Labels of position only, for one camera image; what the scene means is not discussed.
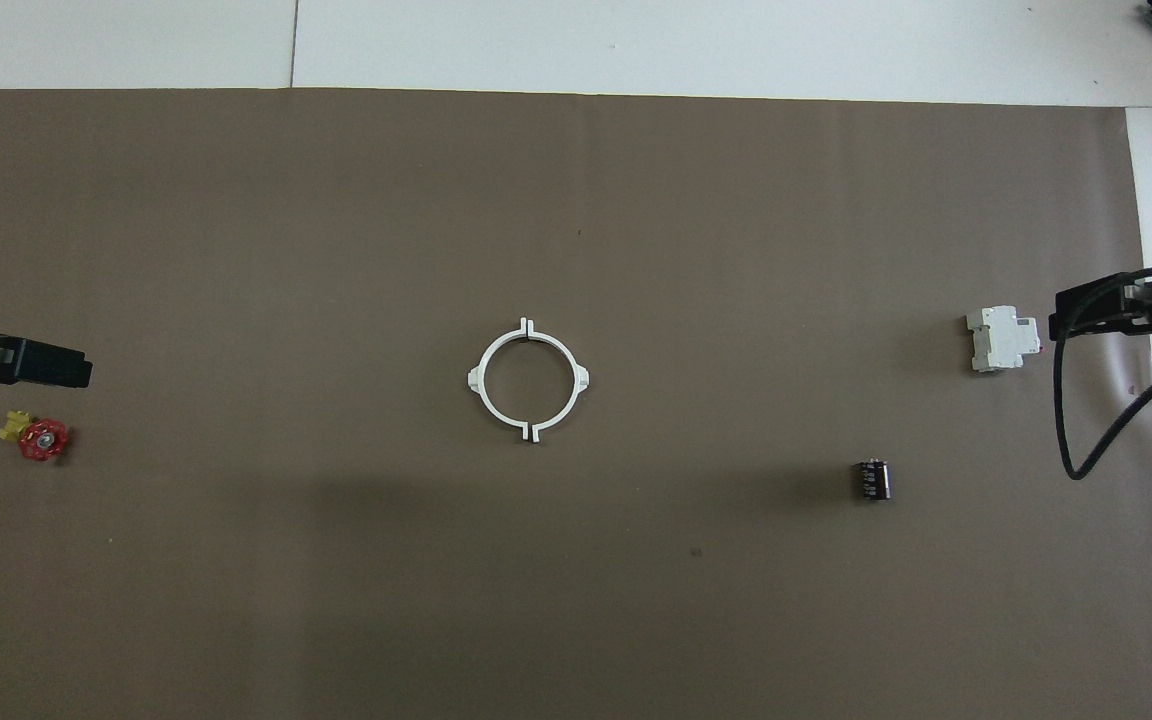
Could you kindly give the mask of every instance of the white ring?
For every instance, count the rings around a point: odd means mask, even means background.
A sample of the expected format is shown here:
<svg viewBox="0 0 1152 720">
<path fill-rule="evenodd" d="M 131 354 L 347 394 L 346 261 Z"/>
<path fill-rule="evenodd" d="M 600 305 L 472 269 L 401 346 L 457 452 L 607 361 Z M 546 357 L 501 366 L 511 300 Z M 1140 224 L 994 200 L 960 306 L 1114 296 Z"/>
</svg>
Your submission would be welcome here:
<svg viewBox="0 0 1152 720">
<path fill-rule="evenodd" d="M 563 406 L 562 410 L 558 411 L 553 418 L 545 420 L 544 423 L 526 423 L 526 420 L 515 420 L 509 418 L 508 415 L 501 414 L 492 406 L 492 397 L 488 397 L 488 386 L 486 386 L 486 376 L 488 374 L 488 363 L 492 361 L 492 356 L 495 355 L 497 350 L 500 350 L 506 343 L 516 340 L 535 340 L 538 342 L 544 342 L 545 344 L 553 346 L 559 353 L 563 354 L 567 358 L 567 363 L 573 366 L 573 393 L 571 396 L 567 399 L 567 406 Z M 522 439 L 530 439 L 531 442 L 540 442 L 540 430 L 552 429 L 561 419 L 566 418 L 567 414 L 571 412 L 574 406 L 576 406 L 576 396 L 585 388 L 589 387 L 589 370 L 581 367 L 576 364 L 576 357 L 573 356 L 571 350 L 567 350 L 567 346 L 562 342 L 558 342 L 558 338 L 548 336 L 545 333 L 536 332 L 535 324 L 526 318 L 518 319 L 518 328 L 516 331 L 503 333 L 502 336 L 495 338 L 495 341 L 486 348 L 483 353 L 483 359 L 479 359 L 479 364 L 475 369 L 470 370 L 470 389 L 479 393 L 479 397 L 483 397 L 483 404 L 488 407 L 488 411 L 497 416 L 498 420 L 503 424 L 513 425 L 515 429 L 522 429 Z"/>
</svg>

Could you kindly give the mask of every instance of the capacitor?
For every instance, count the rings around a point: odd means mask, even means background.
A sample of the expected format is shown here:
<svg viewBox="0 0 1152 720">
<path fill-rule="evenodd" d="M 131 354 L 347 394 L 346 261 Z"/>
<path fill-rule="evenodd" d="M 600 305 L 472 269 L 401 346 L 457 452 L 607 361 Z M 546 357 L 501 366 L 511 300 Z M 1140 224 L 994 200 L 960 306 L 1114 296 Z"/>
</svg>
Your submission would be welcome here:
<svg viewBox="0 0 1152 720">
<path fill-rule="evenodd" d="M 856 462 L 856 468 L 861 470 L 861 497 L 874 502 L 892 499 L 892 478 L 887 471 L 887 462 L 870 457 Z"/>
</svg>

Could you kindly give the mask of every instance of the brown mat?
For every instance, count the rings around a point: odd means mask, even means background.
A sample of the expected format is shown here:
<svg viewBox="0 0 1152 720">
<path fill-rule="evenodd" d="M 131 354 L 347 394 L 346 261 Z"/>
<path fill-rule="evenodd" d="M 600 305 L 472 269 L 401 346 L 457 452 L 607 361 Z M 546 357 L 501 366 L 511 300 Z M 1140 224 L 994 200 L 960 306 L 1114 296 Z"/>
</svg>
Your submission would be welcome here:
<svg viewBox="0 0 1152 720">
<path fill-rule="evenodd" d="M 0 332 L 96 364 L 0 387 L 76 429 L 0 441 L 0 717 L 1152 717 L 1152 410 L 1068 480 L 963 327 L 1139 265 L 1121 109 L 0 91 Z"/>
</svg>

